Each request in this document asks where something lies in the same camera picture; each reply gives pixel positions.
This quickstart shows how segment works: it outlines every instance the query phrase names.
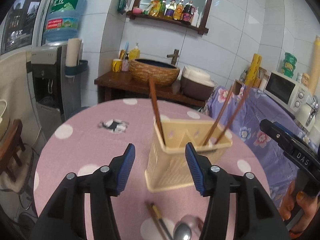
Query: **screw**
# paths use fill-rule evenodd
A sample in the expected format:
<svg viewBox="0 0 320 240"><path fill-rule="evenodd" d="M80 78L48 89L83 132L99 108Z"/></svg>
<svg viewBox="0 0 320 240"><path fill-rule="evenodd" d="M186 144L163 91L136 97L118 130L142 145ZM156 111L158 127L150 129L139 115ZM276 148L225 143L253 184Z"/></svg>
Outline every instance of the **screw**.
<svg viewBox="0 0 320 240"><path fill-rule="evenodd" d="M212 172L219 172L220 171L220 168L218 166L211 166L210 170Z"/></svg>
<svg viewBox="0 0 320 240"><path fill-rule="evenodd" d="M75 174L73 172L70 172L67 174L67 179L73 179L75 177Z"/></svg>
<svg viewBox="0 0 320 240"><path fill-rule="evenodd" d="M108 167L108 166L102 166L101 168L100 168L100 171L101 172L107 172L107 171L109 171L110 170L110 168Z"/></svg>
<svg viewBox="0 0 320 240"><path fill-rule="evenodd" d="M245 176L246 176L248 179L253 179L253 178L254 178L254 174L251 173L251 172L247 172L247 173L245 174Z"/></svg>

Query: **yellow mug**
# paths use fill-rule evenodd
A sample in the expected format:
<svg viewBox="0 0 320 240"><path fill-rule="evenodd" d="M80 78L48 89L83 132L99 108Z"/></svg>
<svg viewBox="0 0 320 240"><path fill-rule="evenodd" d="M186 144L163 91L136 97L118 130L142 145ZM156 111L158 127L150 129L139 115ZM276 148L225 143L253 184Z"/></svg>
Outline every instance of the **yellow mug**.
<svg viewBox="0 0 320 240"><path fill-rule="evenodd" d="M120 72L121 66L122 66L122 60L121 59L115 58L112 61L112 71L113 72Z"/></svg>

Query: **pink tablecloth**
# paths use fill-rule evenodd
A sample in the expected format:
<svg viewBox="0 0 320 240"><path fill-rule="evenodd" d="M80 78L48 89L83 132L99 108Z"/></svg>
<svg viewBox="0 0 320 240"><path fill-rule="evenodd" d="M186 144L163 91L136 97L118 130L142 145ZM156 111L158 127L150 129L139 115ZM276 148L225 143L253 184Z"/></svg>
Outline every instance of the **pink tablecloth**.
<svg viewBox="0 0 320 240"><path fill-rule="evenodd" d="M210 117L177 104L158 101L162 118L201 119ZM98 128L99 122L116 119L128 122L125 132L115 133ZM136 148L136 158L127 186L121 195L112 198L113 209L122 240L160 239L153 227L144 201L157 204L165 217L169 230L184 215L191 214L204 219L209 198L203 198L195 187L187 187L161 193L150 193L146 188L144 171L147 167L153 134L154 114L149 99L121 99L91 107L69 119L57 129L42 150L35 176L34 197L38 215L69 172L90 174L108 165L114 156L122 155L128 143ZM233 146L217 165L229 173L243 175L251 171L269 192L265 173L252 151L233 133ZM233 239L235 201L231 197L227 239ZM86 231L93 240L90 199L85 198Z"/></svg>

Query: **window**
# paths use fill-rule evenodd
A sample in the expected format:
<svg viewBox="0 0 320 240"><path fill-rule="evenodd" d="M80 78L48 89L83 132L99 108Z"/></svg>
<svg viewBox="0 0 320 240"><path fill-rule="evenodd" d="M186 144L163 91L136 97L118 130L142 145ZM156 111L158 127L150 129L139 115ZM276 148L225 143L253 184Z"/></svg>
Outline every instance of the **window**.
<svg viewBox="0 0 320 240"><path fill-rule="evenodd" d="M31 45L41 0L16 0L10 8L2 35L1 55Z"/></svg>

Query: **yellow soap bottle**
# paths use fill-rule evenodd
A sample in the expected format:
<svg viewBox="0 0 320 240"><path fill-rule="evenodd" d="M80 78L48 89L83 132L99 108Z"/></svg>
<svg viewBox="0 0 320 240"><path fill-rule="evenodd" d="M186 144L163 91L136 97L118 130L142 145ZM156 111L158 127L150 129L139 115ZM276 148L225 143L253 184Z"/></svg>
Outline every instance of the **yellow soap bottle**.
<svg viewBox="0 0 320 240"><path fill-rule="evenodd" d="M132 50L130 50L129 52L129 61L136 59L136 58L140 58L140 49L138 47L138 43L136 43L136 47Z"/></svg>

